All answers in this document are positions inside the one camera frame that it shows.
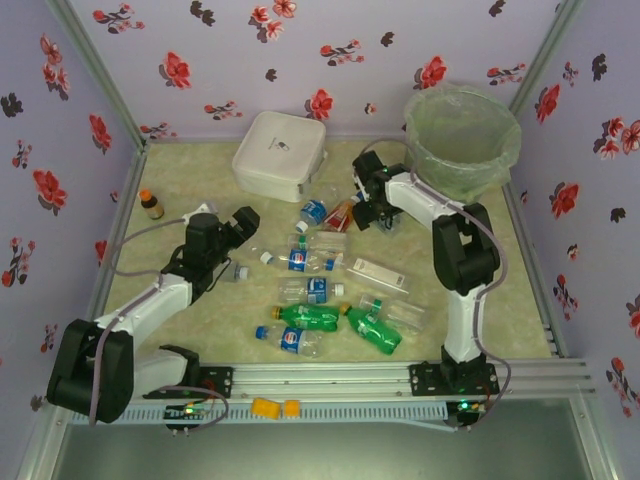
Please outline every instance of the orange object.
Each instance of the orange object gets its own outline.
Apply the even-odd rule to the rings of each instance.
[[[280,404],[265,398],[254,398],[251,404],[251,413],[277,420],[280,417]]]
[[[286,400],[284,402],[284,416],[299,417],[300,416],[300,400]]]

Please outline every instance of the blue bottle cap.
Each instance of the blue bottle cap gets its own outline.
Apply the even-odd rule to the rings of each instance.
[[[256,328],[256,338],[259,338],[260,340],[262,340],[263,338],[267,337],[267,327],[265,327],[264,325],[261,327]]]

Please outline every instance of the clear plastic bottle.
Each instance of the clear plastic bottle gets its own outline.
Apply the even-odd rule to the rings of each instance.
[[[256,329],[256,338],[266,340],[276,348],[286,352],[297,353],[304,357],[320,355],[322,335],[316,331],[274,325],[260,326]]]
[[[353,222],[353,207],[363,198],[362,192],[358,192],[348,200],[340,202],[324,219],[324,228],[332,232],[346,232]]]
[[[427,326],[427,311],[395,298],[382,300],[365,293],[360,299],[360,308],[375,313],[389,325],[405,327],[411,333],[420,333]]]
[[[279,248],[261,255],[262,263],[276,265],[281,270],[293,272],[317,273],[327,268],[329,258],[313,250],[298,248]]]
[[[316,250],[323,253],[346,253],[347,234],[340,232],[315,232],[313,235],[289,235],[289,248]]]
[[[391,295],[409,295],[411,281],[407,275],[395,268],[361,256],[343,257],[338,255],[325,262],[326,270],[343,268],[354,280]]]
[[[338,191],[335,187],[322,185],[314,189],[311,198],[300,210],[296,231],[304,233],[309,227],[320,225],[336,203],[338,203]]]
[[[327,303],[344,295],[344,283],[331,283],[325,277],[283,277],[278,280],[278,301],[282,303]]]
[[[249,267],[243,267],[238,262],[231,262],[220,275],[221,282],[235,283],[249,278]]]

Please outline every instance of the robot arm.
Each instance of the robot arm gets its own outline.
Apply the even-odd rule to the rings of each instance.
[[[176,248],[152,286],[93,322],[69,324],[47,388],[50,403],[88,415],[97,345],[114,319],[118,322],[106,336],[101,359],[97,420],[116,420],[132,397],[165,385],[191,384],[194,369],[189,363],[195,357],[197,364],[193,352],[161,347],[145,359],[135,358],[135,352],[167,319],[213,288],[228,265],[229,251],[248,240],[260,224],[250,207],[240,208],[225,224],[211,211],[204,204],[183,216],[185,243]]]
[[[464,209],[491,228],[487,211],[480,204],[438,202],[416,186],[420,180],[412,180],[404,165],[386,167],[373,151],[362,154],[353,166],[354,182],[365,199],[353,209],[361,230],[373,221],[389,220],[406,212],[432,232],[436,275],[449,290],[449,324],[441,371],[443,380],[458,391],[461,384],[473,383],[477,379],[472,377],[485,372],[486,358],[473,335],[474,308],[479,292],[492,282],[500,260],[487,236],[450,206]],[[463,244],[461,234],[470,237],[470,241]],[[483,309],[484,297],[477,319],[480,335]]]

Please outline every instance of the orange bottle cap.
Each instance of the orange bottle cap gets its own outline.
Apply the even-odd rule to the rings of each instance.
[[[149,200],[151,200],[151,190],[140,190],[140,193],[138,193],[138,196],[140,197],[140,200],[142,200],[143,202],[148,202]]]

